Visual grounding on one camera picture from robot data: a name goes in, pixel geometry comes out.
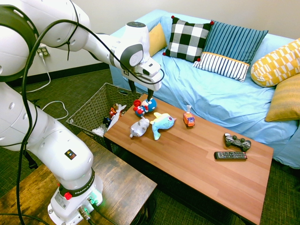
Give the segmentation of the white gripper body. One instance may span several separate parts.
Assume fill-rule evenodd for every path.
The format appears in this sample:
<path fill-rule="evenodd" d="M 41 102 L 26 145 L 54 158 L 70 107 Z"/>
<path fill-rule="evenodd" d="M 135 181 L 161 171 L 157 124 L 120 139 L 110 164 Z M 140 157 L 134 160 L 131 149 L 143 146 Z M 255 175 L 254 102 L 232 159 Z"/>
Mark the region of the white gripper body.
<path fill-rule="evenodd" d="M 129 80 L 150 89 L 158 91 L 162 85 L 163 73 L 161 66 L 155 61 L 140 63 L 129 71 Z"/>

